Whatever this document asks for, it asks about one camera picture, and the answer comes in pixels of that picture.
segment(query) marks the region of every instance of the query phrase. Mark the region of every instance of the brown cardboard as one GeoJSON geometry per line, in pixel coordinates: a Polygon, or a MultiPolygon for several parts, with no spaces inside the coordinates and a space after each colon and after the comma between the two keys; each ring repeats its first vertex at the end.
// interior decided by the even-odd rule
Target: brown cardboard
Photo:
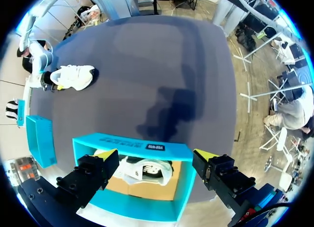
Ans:
{"type": "Polygon", "coordinates": [[[173,200],[180,176],[181,162],[172,162],[172,167],[174,169],[173,175],[165,186],[151,183],[128,185],[124,180],[112,177],[109,180],[106,189],[145,199],[173,200]]]}

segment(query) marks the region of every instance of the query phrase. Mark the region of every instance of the bag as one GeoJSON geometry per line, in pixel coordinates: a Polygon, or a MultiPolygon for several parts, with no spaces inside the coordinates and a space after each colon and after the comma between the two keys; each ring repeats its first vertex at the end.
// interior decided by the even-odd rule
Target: bag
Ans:
{"type": "Polygon", "coordinates": [[[240,25],[240,27],[235,32],[237,42],[242,45],[248,52],[256,49],[256,42],[252,37],[253,34],[254,31],[244,25],[240,25]]]}

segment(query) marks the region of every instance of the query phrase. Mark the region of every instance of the white sneaker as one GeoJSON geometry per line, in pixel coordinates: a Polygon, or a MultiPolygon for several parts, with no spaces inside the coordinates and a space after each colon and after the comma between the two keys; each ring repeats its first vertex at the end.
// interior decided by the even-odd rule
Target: white sneaker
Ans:
{"type": "MultiPolygon", "coordinates": [[[[96,150],[94,155],[102,153],[103,150],[96,150]]],[[[165,186],[172,177],[173,170],[169,162],[142,159],[136,163],[127,162],[128,157],[119,162],[114,177],[123,179],[129,185],[137,183],[153,183],[165,186]]]]}
{"type": "Polygon", "coordinates": [[[80,91],[85,89],[93,80],[92,71],[93,66],[61,66],[59,70],[51,73],[50,79],[53,83],[62,88],[73,87],[75,90],[80,91]]]}

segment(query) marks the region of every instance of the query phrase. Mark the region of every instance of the black label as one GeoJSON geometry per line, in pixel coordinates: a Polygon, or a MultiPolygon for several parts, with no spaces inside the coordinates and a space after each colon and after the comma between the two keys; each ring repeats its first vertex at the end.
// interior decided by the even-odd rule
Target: black label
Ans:
{"type": "Polygon", "coordinates": [[[159,145],[159,144],[148,144],[146,146],[146,149],[164,151],[165,150],[165,146],[164,145],[159,145]]]}

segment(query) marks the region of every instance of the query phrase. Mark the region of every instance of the gray table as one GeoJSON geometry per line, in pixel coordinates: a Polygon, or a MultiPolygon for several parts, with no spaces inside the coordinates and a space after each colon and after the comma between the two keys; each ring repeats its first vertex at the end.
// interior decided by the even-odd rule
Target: gray table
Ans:
{"type": "MultiPolygon", "coordinates": [[[[231,153],[236,86],[220,28],[179,17],[132,17],[79,32],[53,54],[50,71],[68,64],[99,71],[83,91],[33,91],[31,114],[53,121],[63,171],[74,166],[72,138],[94,132],[231,153]]],[[[189,202],[213,196],[197,177],[189,202]]]]}

